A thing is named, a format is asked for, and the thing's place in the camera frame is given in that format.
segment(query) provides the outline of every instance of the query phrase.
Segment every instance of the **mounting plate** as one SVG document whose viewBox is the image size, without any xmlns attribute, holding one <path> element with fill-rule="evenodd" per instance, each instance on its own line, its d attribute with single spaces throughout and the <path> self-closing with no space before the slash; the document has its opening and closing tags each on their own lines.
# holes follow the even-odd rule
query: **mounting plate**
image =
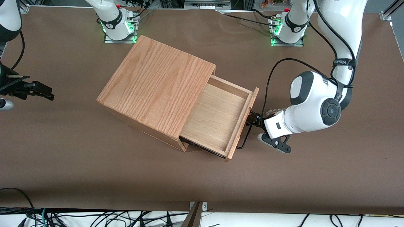
<svg viewBox="0 0 404 227">
<path fill-rule="evenodd" d="M 189 202 L 189 210 L 192 209 L 192 206 L 194 205 L 195 202 Z M 207 211 L 208 210 L 208 202 L 202 202 L 203 208 L 202 211 Z"/>
</svg>

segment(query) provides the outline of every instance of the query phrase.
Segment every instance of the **open drawer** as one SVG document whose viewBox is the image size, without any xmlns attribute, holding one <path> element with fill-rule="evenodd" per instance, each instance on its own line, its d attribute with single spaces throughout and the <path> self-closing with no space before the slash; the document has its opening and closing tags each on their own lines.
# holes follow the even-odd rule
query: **open drawer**
<svg viewBox="0 0 404 227">
<path fill-rule="evenodd" d="M 230 160 L 257 93 L 210 76 L 180 139 Z"/>
<path fill-rule="evenodd" d="M 126 124 L 181 151 L 230 160 L 258 93 L 220 79 L 203 59 L 140 36 L 97 101 Z"/>
</svg>

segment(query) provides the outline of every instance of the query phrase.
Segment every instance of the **drawer front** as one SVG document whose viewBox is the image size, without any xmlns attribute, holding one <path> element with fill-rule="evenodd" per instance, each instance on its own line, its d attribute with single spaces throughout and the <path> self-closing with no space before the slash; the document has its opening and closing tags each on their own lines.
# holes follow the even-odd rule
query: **drawer front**
<svg viewBox="0 0 404 227">
<path fill-rule="evenodd" d="M 230 160 L 257 93 L 211 76 L 180 139 Z"/>
</svg>

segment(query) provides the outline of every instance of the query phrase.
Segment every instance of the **metal frame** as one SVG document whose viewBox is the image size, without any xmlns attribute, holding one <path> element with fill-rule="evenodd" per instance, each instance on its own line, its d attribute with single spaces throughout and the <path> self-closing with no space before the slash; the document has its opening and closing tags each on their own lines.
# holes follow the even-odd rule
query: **metal frame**
<svg viewBox="0 0 404 227">
<path fill-rule="evenodd" d="M 42 5 L 43 0 L 19 0 L 21 13 L 27 13 L 32 5 Z"/>
<path fill-rule="evenodd" d="M 391 15 L 396 12 L 402 5 L 404 0 L 395 0 L 387 9 L 379 13 L 382 21 L 391 21 Z"/>
</svg>

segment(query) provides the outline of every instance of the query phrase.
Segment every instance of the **white floor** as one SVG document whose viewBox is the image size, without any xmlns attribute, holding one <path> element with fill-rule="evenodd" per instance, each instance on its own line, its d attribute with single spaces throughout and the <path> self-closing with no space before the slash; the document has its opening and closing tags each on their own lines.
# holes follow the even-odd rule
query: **white floor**
<svg viewBox="0 0 404 227">
<path fill-rule="evenodd" d="M 66 213 L 70 215 L 88 215 L 88 214 L 101 214 L 99 213 Z M 136 219 L 140 215 L 140 212 L 130 212 L 132 219 Z M 155 218 L 165 216 L 165 211 L 153 211 L 145 216 L 145 218 Z M 173 223 L 183 221 L 186 215 L 173 216 L 171 221 Z M 305 214 L 260 214 L 260 213 L 210 213 L 204 212 L 202 217 L 201 227 L 211 227 L 217 225 L 217 227 L 297 227 L 302 222 Z M 359 216 L 345 216 L 339 215 L 343 227 L 357 227 Z M 9 214 L 0 215 L 0 227 L 16 227 L 25 218 L 23 214 Z M 96 216 L 90 217 L 61 217 L 67 227 L 89 227 L 91 223 L 96 219 Z M 125 227 L 129 224 L 127 219 L 118 218 L 120 220 L 127 221 L 126 225 L 122 221 L 112 221 L 108 227 Z M 34 221 L 27 219 L 25 227 L 34 225 Z M 157 226 L 158 224 L 164 224 L 163 221 L 154 221 L 147 226 Z M 98 225 L 104 226 L 105 220 Z M 311 214 L 304 223 L 304 227 L 333 227 L 330 222 L 329 215 Z M 404 218 L 395 217 L 374 217 L 364 216 L 360 227 L 404 227 Z"/>
</svg>

